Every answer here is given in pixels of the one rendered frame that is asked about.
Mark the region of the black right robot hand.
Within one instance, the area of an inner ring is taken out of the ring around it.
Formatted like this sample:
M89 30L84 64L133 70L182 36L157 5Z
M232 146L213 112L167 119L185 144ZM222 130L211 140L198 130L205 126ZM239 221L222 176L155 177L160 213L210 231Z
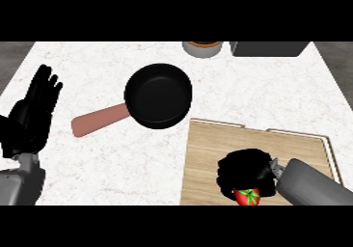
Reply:
M272 197L275 175L270 171L270 154L259 149L231 152L217 162L216 184L222 195L236 200L233 190L259 189L260 197Z

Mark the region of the dark grey box appliance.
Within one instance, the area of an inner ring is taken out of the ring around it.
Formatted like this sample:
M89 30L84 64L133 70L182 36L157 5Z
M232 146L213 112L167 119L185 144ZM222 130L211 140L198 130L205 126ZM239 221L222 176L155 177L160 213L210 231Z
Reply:
M296 57L304 50L307 41L232 41L235 57Z

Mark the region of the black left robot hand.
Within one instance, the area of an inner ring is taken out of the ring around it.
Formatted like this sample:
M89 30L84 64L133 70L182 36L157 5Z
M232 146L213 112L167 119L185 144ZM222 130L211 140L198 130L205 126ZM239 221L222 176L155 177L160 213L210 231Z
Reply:
M3 157L37 153L47 144L53 111L62 83L49 66L41 65L31 79L25 98L7 117L0 115L0 144Z

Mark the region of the pale wooden tray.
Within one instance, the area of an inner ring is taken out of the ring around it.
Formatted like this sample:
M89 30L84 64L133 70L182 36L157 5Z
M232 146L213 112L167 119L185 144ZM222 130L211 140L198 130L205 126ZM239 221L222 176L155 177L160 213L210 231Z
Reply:
M189 122L180 203L191 206L235 205L216 184L217 162L233 151L259 149L279 159L285 166L293 158L301 160L338 184L331 140L324 135L275 128L257 130L242 124L202 119Z

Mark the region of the grey cylindrical container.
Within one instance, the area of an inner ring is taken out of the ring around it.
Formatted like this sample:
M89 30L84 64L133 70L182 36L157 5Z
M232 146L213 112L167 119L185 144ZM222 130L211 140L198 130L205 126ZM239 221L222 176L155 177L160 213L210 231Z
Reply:
M182 43L185 52L195 58L211 58L222 49L222 42L198 43L195 41L185 41Z

